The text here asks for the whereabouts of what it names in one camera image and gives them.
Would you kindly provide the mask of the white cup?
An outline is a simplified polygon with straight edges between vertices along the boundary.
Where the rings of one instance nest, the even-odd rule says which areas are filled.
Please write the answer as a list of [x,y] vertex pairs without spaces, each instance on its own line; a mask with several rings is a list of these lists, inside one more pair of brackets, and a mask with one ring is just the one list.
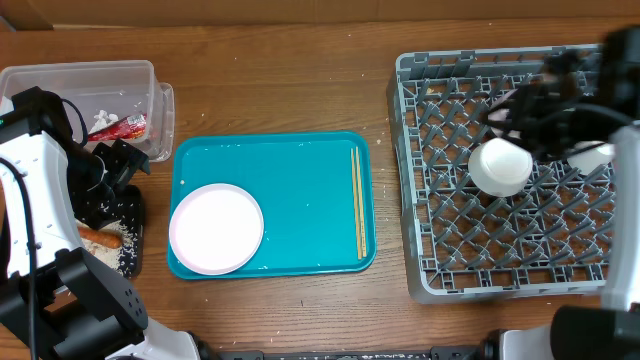
[[612,144],[604,143],[601,145],[599,141],[579,142],[575,145],[574,150],[582,150],[596,144],[598,144],[598,147],[573,155],[567,159],[568,164],[572,168],[577,168],[581,175],[588,175],[598,166],[610,163],[615,156],[615,147]]

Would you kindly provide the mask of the white napkin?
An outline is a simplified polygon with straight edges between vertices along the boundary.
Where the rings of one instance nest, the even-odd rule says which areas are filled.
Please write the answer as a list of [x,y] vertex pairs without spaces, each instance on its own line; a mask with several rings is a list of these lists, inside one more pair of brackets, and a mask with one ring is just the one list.
[[107,113],[105,110],[100,110],[97,115],[94,116],[96,123],[93,125],[90,134],[97,133],[113,124],[115,124],[119,117],[116,114]]

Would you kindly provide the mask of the orange carrot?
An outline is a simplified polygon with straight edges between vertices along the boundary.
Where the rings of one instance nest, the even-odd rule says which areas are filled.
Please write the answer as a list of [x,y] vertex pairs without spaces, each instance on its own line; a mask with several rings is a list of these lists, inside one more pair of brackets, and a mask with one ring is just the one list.
[[79,227],[81,238],[110,249],[117,249],[123,245],[122,239],[113,233],[97,231],[87,227]]

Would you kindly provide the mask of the small white plate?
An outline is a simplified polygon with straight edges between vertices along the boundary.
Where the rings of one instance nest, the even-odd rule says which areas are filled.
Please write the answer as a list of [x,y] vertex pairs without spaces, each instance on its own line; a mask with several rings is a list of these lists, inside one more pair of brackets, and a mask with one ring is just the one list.
[[[505,122],[509,116],[509,109],[502,108],[502,109],[496,110],[496,108],[502,103],[504,103],[506,100],[508,100],[516,91],[517,91],[516,89],[509,90],[503,96],[497,98],[489,108],[487,119],[491,121],[496,121],[496,122]],[[503,131],[496,127],[490,127],[490,133],[491,133],[490,135],[491,137],[501,137]],[[512,130],[509,133],[509,136],[520,139],[520,132]]]

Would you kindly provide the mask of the red snack wrapper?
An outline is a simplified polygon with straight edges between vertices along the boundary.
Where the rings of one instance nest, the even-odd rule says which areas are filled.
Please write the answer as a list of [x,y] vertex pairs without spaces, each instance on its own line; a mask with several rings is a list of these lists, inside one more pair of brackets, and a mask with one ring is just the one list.
[[94,134],[89,133],[88,139],[90,141],[109,141],[117,139],[137,139],[140,138],[146,131],[147,115],[136,114],[119,118],[119,120]]

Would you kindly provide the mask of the white bowl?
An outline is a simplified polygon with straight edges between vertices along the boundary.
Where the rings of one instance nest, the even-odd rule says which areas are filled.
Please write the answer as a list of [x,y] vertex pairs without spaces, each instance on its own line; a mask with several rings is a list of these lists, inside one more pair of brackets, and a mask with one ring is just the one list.
[[513,196],[523,190],[532,169],[531,154],[502,138],[478,146],[468,162],[473,183],[495,197]]

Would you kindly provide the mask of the large white plate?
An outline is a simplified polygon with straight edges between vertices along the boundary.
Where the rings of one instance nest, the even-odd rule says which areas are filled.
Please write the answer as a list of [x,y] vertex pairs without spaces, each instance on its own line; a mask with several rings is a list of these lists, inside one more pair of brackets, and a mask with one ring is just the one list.
[[202,186],[175,208],[169,225],[171,249],[187,269],[207,276],[244,266],[259,249],[264,217],[246,190],[231,184]]

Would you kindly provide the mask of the wooden chopstick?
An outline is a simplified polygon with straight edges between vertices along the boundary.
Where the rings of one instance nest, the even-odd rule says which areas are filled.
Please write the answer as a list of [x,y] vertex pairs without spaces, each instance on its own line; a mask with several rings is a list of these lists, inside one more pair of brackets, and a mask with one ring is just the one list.
[[360,231],[360,246],[361,257],[367,256],[367,244],[366,244],[366,229],[365,229],[365,217],[364,217],[364,202],[363,202],[363,189],[362,189],[362,175],[360,165],[360,151],[359,148],[355,148],[355,177],[356,177],[356,193],[358,203],[358,215],[359,215],[359,231]]
[[352,191],[353,191],[353,204],[354,204],[354,221],[356,232],[356,244],[357,244],[357,258],[362,259],[362,245],[361,245],[361,232],[360,232],[360,219],[359,219],[359,203],[356,183],[356,164],[355,164],[355,150],[350,150],[351,157],[351,173],[352,173]]

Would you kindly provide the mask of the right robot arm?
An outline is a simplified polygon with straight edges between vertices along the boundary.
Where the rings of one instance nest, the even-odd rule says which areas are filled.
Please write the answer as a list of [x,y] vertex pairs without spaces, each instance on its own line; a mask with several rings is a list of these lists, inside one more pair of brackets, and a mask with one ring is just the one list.
[[576,51],[547,59],[555,78],[523,85],[482,115],[502,139],[555,161],[609,143],[615,148],[615,211],[609,270],[598,308],[562,306],[547,326],[496,330],[479,359],[636,359],[639,356],[639,28],[609,33],[596,90],[578,92]]

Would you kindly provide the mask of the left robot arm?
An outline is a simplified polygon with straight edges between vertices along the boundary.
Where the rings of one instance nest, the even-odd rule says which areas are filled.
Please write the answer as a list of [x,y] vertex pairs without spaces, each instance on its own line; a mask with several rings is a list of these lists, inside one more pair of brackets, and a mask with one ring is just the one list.
[[92,255],[79,226],[116,220],[109,205],[139,206],[131,184],[147,155],[123,140],[87,150],[72,105],[38,87],[1,118],[1,322],[35,359],[211,359],[190,332],[152,319],[132,283]]

